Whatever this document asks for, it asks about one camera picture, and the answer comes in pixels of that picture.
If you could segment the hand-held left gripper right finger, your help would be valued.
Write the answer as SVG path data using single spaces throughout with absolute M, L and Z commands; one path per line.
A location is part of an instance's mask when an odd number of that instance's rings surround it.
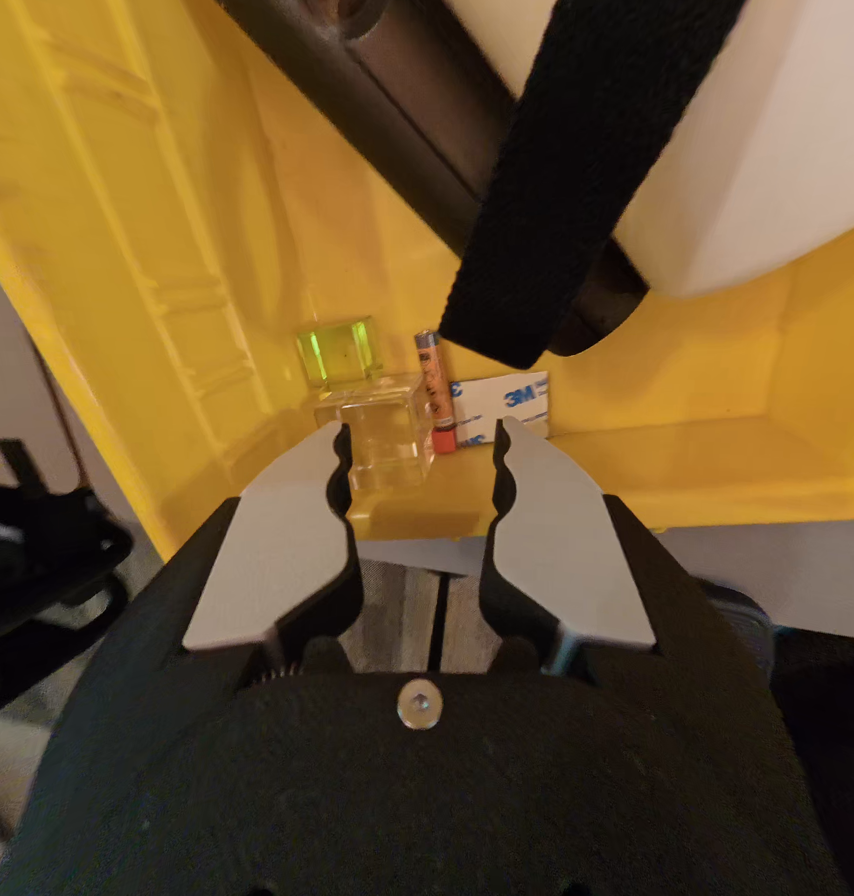
M 656 636 L 605 493 L 514 417 L 497 422 L 491 522 L 479 608 L 502 639 L 532 644 L 563 676 L 586 646 L 650 651 Z

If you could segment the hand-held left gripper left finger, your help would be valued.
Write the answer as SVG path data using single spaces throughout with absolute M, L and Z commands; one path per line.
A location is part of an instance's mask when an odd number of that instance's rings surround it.
M 191 652 L 253 645 L 300 662 L 346 632 L 364 600 L 349 472 L 352 434 L 332 421 L 244 489 L 183 637 Z

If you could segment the clear acrylic cube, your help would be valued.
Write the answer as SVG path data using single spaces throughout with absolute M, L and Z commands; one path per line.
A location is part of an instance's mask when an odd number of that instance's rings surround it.
M 420 486 L 435 457 L 430 398 L 421 373 L 387 375 L 323 391 L 314 400 L 319 426 L 349 427 L 354 490 Z

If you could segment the yellow plastic bin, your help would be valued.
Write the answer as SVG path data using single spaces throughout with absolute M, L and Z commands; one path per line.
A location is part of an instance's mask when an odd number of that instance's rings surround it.
M 0 2 L 0 284 L 165 558 L 314 429 L 301 330 L 415 371 L 458 266 L 216 2 Z M 854 520 L 854 229 L 533 369 L 653 529 Z

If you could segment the black metal object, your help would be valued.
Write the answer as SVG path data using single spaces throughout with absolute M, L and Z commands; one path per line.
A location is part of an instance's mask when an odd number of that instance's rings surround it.
M 0 710 L 95 645 L 128 607 L 130 532 L 92 488 L 51 492 L 26 445 L 0 439 Z

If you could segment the white adhesive pad sheet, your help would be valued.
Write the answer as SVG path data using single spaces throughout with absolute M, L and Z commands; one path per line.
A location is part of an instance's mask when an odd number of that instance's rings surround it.
M 497 421 L 511 416 L 539 437 L 549 434 L 549 374 L 533 371 L 451 383 L 458 448 L 494 442 Z

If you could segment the small battery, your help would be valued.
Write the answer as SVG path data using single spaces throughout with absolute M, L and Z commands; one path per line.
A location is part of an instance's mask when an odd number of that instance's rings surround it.
M 414 336 L 414 343 L 430 399 L 433 448 L 437 454 L 452 454 L 456 450 L 455 406 L 444 369 L 439 334 L 434 330 L 422 330 Z

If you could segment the green acrylic cube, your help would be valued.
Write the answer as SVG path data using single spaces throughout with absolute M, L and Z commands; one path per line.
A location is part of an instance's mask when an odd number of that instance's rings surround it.
M 311 390 L 355 384 L 384 373 L 381 343 L 371 315 L 312 322 L 297 331 L 295 341 Z

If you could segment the person's dark sweater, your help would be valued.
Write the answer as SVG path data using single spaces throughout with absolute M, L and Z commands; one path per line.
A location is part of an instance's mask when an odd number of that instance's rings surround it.
M 698 583 L 766 674 L 824 837 L 854 894 L 854 638 L 778 625 L 746 594 Z

